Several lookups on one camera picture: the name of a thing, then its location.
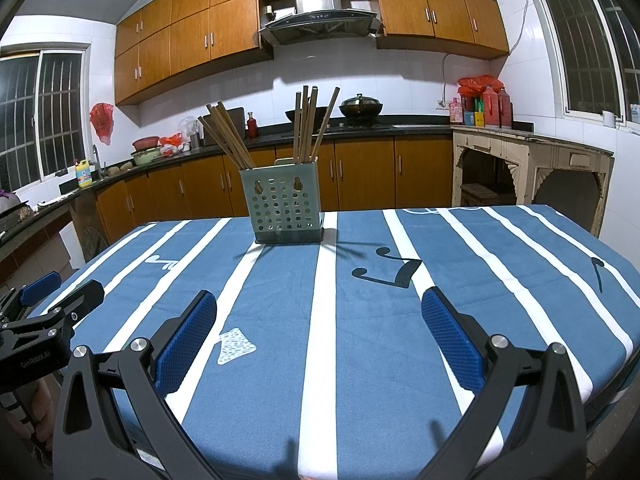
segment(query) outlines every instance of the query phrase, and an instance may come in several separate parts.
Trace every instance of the bundle of chopsticks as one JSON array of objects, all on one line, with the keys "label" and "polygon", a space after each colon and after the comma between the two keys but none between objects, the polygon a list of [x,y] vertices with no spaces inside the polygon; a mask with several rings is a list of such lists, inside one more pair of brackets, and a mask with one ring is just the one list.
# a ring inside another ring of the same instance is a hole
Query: bundle of chopsticks
[{"label": "bundle of chopsticks", "polygon": [[240,134],[232,123],[231,117],[222,101],[218,101],[218,106],[207,105],[207,110],[211,114],[210,120],[202,116],[198,117],[198,120],[202,123],[207,133],[219,144],[226,156],[238,167],[238,170],[255,168],[254,160],[251,158],[244,142],[242,142]]},{"label": "bundle of chopsticks", "polygon": [[310,98],[308,98],[308,92],[309,87],[305,85],[302,93],[296,93],[296,116],[293,123],[293,161],[295,164],[316,160],[320,143],[322,142],[322,136],[329,125],[329,117],[331,117],[331,112],[334,111],[335,100],[338,98],[340,89],[336,87],[334,90],[334,95],[331,97],[331,102],[329,102],[329,106],[326,109],[326,114],[322,120],[322,126],[320,126],[318,138],[316,139],[313,149],[311,149],[311,137],[314,131],[314,122],[316,121],[318,87],[313,86],[311,88]]}]

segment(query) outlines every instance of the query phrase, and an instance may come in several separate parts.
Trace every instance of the metal bolt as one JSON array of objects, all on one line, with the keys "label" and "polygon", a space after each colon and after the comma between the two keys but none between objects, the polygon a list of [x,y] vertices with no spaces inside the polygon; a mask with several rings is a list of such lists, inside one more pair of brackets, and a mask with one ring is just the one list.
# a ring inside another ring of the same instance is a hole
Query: metal bolt
[{"label": "metal bolt", "polygon": [[566,354],[566,348],[561,343],[553,343],[551,345],[551,349],[554,351],[554,353],[556,353],[558,355]]},{"label": "metal bolt", "polygon": [[509,345],[509,340],[505,338],[505,336],[498,334],[494,335],[491,338],[491,344],[496,348],[507,348],[507,346]]},{"label": "metal bolt", "polygon": [[146,339],[139,337],[131,342],[131,349],[134,352],[142,352],[146,348]]},{"label": "metal bolt", "polygon": [[86,346],[84,345],[77,346],[74,350],[74,357],[84,357],[84,354],[86,354]]}]

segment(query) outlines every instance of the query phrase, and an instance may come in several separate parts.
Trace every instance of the perforated holder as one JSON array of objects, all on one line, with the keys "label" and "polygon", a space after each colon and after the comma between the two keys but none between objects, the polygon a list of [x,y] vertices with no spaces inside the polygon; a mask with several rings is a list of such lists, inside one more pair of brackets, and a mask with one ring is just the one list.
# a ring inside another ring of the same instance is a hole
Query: perforated holder
[{"label": "perforated holder", "polygon": [[240,177],[257,243],[322,240],[317,159],[293,164],[280,158],[274,166],[242,170]]}]

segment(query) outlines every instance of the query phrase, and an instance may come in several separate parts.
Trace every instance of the textured blue pad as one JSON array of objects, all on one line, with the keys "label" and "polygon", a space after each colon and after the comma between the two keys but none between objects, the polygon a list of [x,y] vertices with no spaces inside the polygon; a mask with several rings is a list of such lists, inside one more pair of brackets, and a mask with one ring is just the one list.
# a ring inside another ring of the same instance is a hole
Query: textured blue pad
[{"label": "textured blue pad", "polygon": [[482,356],[433,290],[422,295],[422,318],[460,386],[476,395],[484,387]]},{"label": "textured blue pad", "polygon": [[31,283],[20,292],[20,304],[22,306],[33,306],[44,300],[49,294],[58,290],[62,285],[62,280],[57,272],[50,272],[40,278],[37,282]]},{"label": "textured blue pad", "polygon": [[160,396],[174,393],[182,384],[200,347],[216,322],[216,298],[210,292],[184,320],[156,359],[156,382]]}]

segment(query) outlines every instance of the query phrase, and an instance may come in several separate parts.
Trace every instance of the table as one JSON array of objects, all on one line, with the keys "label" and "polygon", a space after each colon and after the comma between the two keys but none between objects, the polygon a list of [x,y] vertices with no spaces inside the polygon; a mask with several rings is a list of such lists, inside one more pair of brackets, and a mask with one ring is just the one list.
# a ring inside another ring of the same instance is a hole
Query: table
[{"label": "table", "polygon": [[[259,246],[248,218],[148,224],[36,314],[99,280],[104,304],[72,345],[109,351],[210,290],[218,319],[167,403],[228,478],[414,478],[473,398],[420,315],[433,284],[489,334],[524,348],[564,342],[584,402],[633,363],[640,274],[547,206],[327,213],[324,227],[321,244]],[[118,402],[138,438],[126,397]]]}]

